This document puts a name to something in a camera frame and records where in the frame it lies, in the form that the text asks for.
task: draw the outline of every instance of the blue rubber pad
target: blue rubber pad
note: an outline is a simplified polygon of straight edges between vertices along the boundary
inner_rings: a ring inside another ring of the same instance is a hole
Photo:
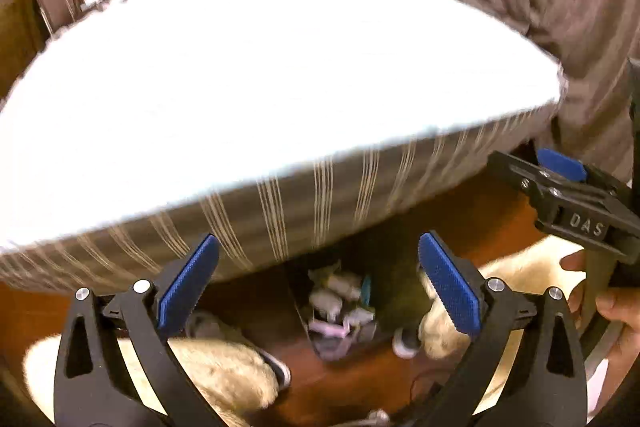
[[[428,275],[453,325],[460,333],[475,337],[482,320],[480,301],[438,240],[425,233],[418,243],[418,259]]]
[[[551,149],[539,149],[537,156],[541,167],[560,174],[571,182],[587,181],[587,170],[578,160]]]
[[[220,243],[207,235],[158,304],[158,334],[169,338],[184,329],[218,265]]]

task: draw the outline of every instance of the brown floor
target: brown floor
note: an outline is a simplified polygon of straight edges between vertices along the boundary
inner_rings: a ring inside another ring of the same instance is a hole
[[[362,241],[389,231],[414,241],[419,231],[436,229],[454,253],[479,265],[542,238],[534,219],[524,197],[481,173],[391,223],[373,227],[362,234]],[[0,287],[0,297],[0,354],[20,375],[25,349],[62,329],[68,299],[7,287]],[[388,344],[339,366],[322,364],[300,325],[282,267],[210,287],[200,305],[241,327],[291,369],[291,388],[251,419],[256,427],[329,426],[363,417],[372,409],[396,411],[407,405],[412,381],[425,367],[422,357],[397,359]]]

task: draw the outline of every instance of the mattress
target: mattress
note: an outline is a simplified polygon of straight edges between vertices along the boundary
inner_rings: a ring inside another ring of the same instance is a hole
[[[456,0],[107,0],[0,112],[0,279],[112,293],[208,232],[217,280],[282,263],[460,183],[563,86]]]

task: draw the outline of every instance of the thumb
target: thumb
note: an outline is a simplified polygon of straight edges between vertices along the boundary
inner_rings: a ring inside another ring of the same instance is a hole
[[[598,313],[610,321],[621,321],[640,332],[640,289],[610,288],[596,298]]]

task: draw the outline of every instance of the shoe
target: shoe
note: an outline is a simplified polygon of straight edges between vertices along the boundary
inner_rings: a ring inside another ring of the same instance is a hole
[[[420,353],[422,343],[418,336],[417,327],[399,328],[394,333],[392,341],[394,354],[399,359],[412,359]]]
[[[242,336],[240,330],[225,324],[209,312],[203,310],[194,311],[187,319],[184,333],[190,339],[218,339],[251,347],[271,367],[271,370],[276,375],[278,391],[284,391],[291,385],[291,371],[287,364],[274,357],[271,353],[267,353],[261,347],[256,346]]]

